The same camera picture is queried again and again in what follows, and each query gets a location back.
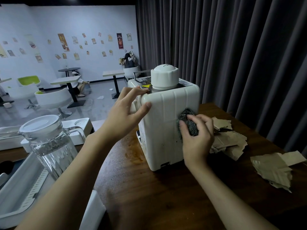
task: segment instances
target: black scouring pad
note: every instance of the black scouring pad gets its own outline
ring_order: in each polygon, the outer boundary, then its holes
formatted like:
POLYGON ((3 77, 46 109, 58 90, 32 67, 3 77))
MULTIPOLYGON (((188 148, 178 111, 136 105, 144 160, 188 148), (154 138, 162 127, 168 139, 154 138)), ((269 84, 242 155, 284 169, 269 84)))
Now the black scouring pad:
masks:
POLYGON ((192 136, 198 135, 198 129, 197 129, 196 124, 192 120, 189 120, 187 118, 187 115, 196 115, 196 114, 190 108, 186 108, 186 109, 184 109, 183 112, 181 112, 180 115, 178 115, 177 126, 178 126, 178 131, 179 131, 179 135, 180 135, 181 140, 182 140, 182 135, 181 135, 180 128, 179 128, 179 120, 182 120, 186 123, 186 125, 188 126, 188 129, 189 129, 190 135, 192 135, 192 136))

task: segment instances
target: yellow warning label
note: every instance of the yellow warning label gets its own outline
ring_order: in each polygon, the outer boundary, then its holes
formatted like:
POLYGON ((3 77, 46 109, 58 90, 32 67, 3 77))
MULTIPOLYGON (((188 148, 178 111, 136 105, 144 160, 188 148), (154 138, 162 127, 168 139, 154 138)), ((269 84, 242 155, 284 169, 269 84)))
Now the yellow warning label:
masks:
POLYGON ((142 85, 142 87, 146 87, 146 88, 149 88, 150 86, 151 86, 151 84, 142 85))

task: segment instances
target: red poster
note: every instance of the red poster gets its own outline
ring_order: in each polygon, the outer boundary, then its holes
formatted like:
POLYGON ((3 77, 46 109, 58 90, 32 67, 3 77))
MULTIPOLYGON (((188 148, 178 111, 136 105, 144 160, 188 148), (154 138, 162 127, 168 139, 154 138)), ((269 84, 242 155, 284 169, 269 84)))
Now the red poster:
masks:
POLYGON ((124 49, 124 44, 122 43, 122 34, 117 33, 117 42, 118 42, 118 48, 124 49))

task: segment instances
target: hand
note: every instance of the hand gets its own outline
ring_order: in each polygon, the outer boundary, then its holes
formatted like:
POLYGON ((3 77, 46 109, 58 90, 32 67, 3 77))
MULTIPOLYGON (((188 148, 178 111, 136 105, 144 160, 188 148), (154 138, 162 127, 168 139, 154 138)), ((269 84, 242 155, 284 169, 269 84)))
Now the hand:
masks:
POLYGON ((130 107, 136 96, 146 92, 148 88, 140 88, 140 86, 124 87, 111 108, 108 118, 97 133, 102 134, 109 142, 116 143, 132 131, 151 108, 151 103, 147 102, 136 113, 130 114, 130 107))
POLYGON ((187 118, 196 123, 197 136, 191 136, 187 125, 180 120, 180 131, 183 140, 183 158, 190 170, 198 165, 206 165, 206 157, 214 141, 213 120, 205 115, 187 115, 187 118))

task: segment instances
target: gray curtain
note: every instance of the gray curtain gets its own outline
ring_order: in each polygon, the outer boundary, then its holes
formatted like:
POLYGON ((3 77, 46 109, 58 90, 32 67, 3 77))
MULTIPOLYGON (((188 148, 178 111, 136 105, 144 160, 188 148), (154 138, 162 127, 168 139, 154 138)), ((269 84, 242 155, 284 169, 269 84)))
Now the gray curtain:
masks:
POLYGON ((170 22, 169 63, 202 103, 307 155, 307 0, 172 0, 170 22))
POLYGON ((137 0, 136 16, 141 70, 169 64, 172 0, 137 0))

